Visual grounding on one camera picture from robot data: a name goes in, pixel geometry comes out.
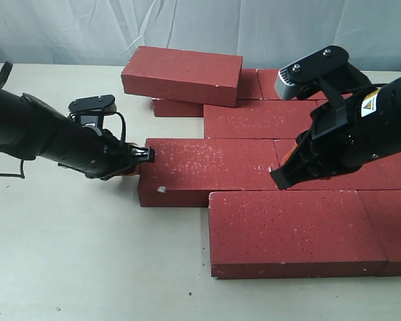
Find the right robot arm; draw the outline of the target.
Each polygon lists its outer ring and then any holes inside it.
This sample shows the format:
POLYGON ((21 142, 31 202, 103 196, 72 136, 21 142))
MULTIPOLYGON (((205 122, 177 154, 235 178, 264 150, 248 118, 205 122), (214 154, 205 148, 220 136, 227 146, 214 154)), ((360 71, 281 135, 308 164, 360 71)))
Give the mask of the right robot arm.
POLYGON ((310 113, 311 126, 271 171, 278 189, 352 174, 365 164, 401 153, 401 77, 338 94, 310 113))

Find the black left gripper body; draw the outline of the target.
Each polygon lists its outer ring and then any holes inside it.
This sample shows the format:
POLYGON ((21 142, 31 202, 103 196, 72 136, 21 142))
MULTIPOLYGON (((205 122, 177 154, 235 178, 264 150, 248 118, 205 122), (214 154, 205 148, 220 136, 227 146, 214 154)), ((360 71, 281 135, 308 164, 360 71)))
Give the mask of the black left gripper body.
POLYGON ((75 125, 58 135, 56 162, 89 179, 107 181, 125 169, 154 162, 154 149, 118 140, 109 130, 75 125))

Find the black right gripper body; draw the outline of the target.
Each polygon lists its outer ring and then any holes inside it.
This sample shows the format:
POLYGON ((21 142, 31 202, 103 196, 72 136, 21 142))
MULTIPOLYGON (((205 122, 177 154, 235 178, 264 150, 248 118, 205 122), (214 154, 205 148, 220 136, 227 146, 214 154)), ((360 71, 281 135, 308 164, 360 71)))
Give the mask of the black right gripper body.
POLYGON ((287 160, 271 171, 278 189, 354 173, 364 164, 388 156, 361 128, 361 107, 359 100, 345 100, 340 108, 326 102, 313 110, 309 129, 296 138, 287 160))

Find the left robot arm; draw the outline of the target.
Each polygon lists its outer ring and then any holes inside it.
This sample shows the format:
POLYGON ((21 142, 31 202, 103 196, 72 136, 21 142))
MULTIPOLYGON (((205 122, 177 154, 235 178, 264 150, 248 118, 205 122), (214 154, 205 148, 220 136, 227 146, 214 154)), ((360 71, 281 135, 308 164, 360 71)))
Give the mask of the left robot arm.
POLYGON ((46 158, 102 181, 135 175, 142 163, 154 162, 153 148, 126 142, 125 124, 119 137, 103 127, 105 117, 118 114, 113 95, 78 98, 64 116, 31 94, 4 90, 12 67, 5 62, 0 70, 0 152, 21 163, 46 158))

